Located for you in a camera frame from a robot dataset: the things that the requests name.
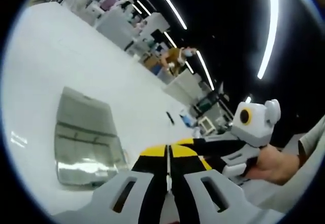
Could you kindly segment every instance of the black ceiling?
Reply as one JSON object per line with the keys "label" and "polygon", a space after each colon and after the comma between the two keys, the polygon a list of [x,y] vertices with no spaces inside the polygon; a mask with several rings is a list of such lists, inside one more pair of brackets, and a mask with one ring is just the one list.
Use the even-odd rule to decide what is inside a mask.
{"label": "black ceiling", "polygon": [[[270,0],[171,0],[187,30],[165,0],[149,1],[170,24],[177,46],[200,50],[212,79],[224,82],[233,111],[248,95],[258,103],[279,100],[282,119],[274,141],[306,132],[324,115],[324,41],[301,0],[279,0],[276,40],[262,80],[257,73],[268,38]],[[206,79],[198,57],[188,61]]]}

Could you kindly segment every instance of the finger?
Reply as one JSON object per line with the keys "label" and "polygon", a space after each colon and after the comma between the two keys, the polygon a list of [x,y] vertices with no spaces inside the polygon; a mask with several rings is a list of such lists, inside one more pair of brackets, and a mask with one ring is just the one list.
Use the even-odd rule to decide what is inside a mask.
{"label": "finger", "polygon": [[262,179],[265,180],[271,174],[270,170],[263,171],[258,167],[252,167],[246,174],[246,178],[249,179]]}

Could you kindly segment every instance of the yellow and black robot body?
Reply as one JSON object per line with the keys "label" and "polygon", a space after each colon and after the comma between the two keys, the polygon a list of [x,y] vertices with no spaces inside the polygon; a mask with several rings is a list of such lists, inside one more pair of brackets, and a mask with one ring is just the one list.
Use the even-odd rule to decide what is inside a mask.
{"label": "yellow and black robot body", "polygon": [[147,148],[131,171],[96,189],[88,205],[54,218],[62,224],[159,224],[170,192],[180,223],[276,223],[282,213],[250,204],[229,177],[245,175],[256,163],[280,116],[277,100],[241,102],[229,132]]}

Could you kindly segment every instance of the fluorescent light strip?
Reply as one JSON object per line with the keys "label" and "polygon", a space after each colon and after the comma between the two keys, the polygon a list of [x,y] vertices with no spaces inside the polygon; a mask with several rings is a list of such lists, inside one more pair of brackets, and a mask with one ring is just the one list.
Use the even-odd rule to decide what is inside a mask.
{"label": "fluorescent light strip", "polygon": [[177,12],[176,8],[174,7],[173,3],[170,0],[165,0],[168,5],[172,8],[173,12],[175,13],[176,17],[178,18],[179,22],[181,23],[181,25],[183,26],[184,29],[187,29],[185,22],[183,21],[183,19],[181,18],[181,16],[179,15],[179,13]]}
{"label": "fluorescent light strip", "polygon": [[194,74],[194,71],[192,69],[192,67],[189,65],[189,63],[186,61],[185,64],[187,65],[187,68],[189,69],[189,71]]}
{"label": "fluorescent light strip", "polygon": [[142,14],[142,11],[140,11],[140,9],[139,9],[136,5],[132,4],[132,6],[133,6],[134,9],[136,9],[140,14]]}
{"label": "fluorescent light strip", "polygon": [[172,43],[172,45],[177,48],[176,44],[174,43],[174,41],[172,40],[172,38],[168,35],[167,32],[164,32],[164,35],[166,35],[167,39]]}
{"label": "fluorescent light strip", "polygon": [[143,8],[143,10],[148,13],[148,15],[151,15],[151,13],[148,11],[148,9],[140,2],[140,1],[137,1],[137,3],[139,3],[139,5]]}
{"label": "fluorescent light strip", "polygon": [[202,66],[203,66],[203,69],[204,69],[204,71],[205,71],[205,74],[207,75],[208,81],[209,81],[209,83],[210,83],[210,87],[211,87],[212,90],[214,90],[214,86],[213,86],[212,80],[211,80],[211,78],[210,78],[210,74],[209,74],[209,72],[208,72],[207,66],[206,66],[205,63],[204,63],[204,60],[203,60],[203,58],[202,58],[202,56],[201,56],[201,53],[200,53],[199,51],[197,51],[197,54],[198,54],[198,57],[199,57],[199,59],[200,59],[200,62],[201,62],[201,64],[202,64]]}
{"label": "fluorescent light strip", "polygon": [[250,103],[252,101],[252,98],[249,96],[249,97],[247,97],[247,99],[246,99],[246,103]]}
{"label": "fluorescent light strip", "polygon": [[269,37],[268,37],[268,42],[266,44],[262,64],[257,74],[257,77],[259,79],[262,79],[266,67],[268,66],[268,63],[270,61],[271,53],[274,46],[275,36],[276,36],[276,30],[278,27],[279,0],[270,0],[270,3],[271,3],[271,17],[270,17]]}

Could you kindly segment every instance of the yellow panel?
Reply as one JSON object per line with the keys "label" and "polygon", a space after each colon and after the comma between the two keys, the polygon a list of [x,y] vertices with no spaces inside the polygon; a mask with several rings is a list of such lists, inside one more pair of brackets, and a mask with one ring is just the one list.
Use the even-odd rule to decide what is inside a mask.
{"label": "yellow panel", "polygon": [[212,169],[212,167],[205,161],[205,159],[201,159],[201,162],[202,162],[203,166],[205,167],[205,169],[207,169],[207,170]]}
{"label": "yellow panel", "polygon": [[153,147],[147,148],[146,150],[142,151],[140,155],[163,157],[165,155],[165,147],[166,147],[165,144],[153,146]]}
{"label": "yellow panel", "polygon": [[187,156],[198,156],[198,154],[191,150],[190,148],[187,148],[185,146],[172,144],[172,151],[173,151],[173,157],[187,157]]}
{"label": "yellow panel", "polygon": [[176,144],[194,144],[194,141],[192,138],[190,139],[182,139],[180,141],[177,141]]}

